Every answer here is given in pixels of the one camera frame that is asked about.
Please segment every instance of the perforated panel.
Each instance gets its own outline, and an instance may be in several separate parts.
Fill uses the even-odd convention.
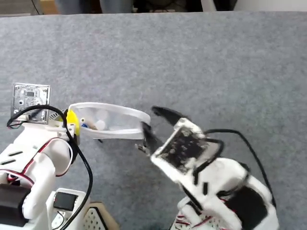
[[[107,227],[95,207],[88,209],[83,219],[83,230],[107,230]]]
[[[63,221],[63,217],[60,214],[57,214],[56,217],[52,221],[52,229],[58,230],[61,226],[67,221],[65,219]],[[81,230],[108,230],[103,219],[97,212],[95,207],[91,207],[88,209],[87,213],[83,219],[83,228]]]

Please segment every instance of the yellow object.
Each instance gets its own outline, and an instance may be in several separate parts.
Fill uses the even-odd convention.
[[[80,135],[80,123],[79,123],[79,119],[77,115],[72,110],[68,110],[66,119],[67,119],[67,123],[75,124],[76,135],[79,136]]]

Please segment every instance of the gray fabric surface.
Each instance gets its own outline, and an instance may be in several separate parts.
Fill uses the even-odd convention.
[[[0,19],[0,147],[20,130],[5,127],[12,83],[52,85],[52,105],[105,102],[150,112],[168,106],[203,128],[234,128],[259,154],[282,230],[307,229],[307,14],[170,13]],[[153,116],[166,138],[171,127]],[[261,174],[245,145],[217,135],[224,156]],[[82,137],[101,200],[122,229],[167,228],[183,197],[134,141]],[[86,189],[78,159],[59,186]]]

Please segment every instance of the white plastic container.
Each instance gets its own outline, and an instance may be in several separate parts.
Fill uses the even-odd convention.
[[[78,117],[81,132],[95,139],[143,139],[141,121],[150,123],[150,116],[124,106],[85,102],[69,106]]]

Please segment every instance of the circuit board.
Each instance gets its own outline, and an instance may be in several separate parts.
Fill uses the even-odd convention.
[[[189,170],[186,164],[191,158],[198,160],[206,151],[207,146],[204,138],[193,133],[188,127],[182,127],[161,151],[159,157],[172,164],[182,173],[186,173]]]
[[[11,115],[32,105],[49,104],[50,89],[50,85],[14,83]],[[48,124],[47,109],[29,111],[25,115],[30,115],[29,123]]]

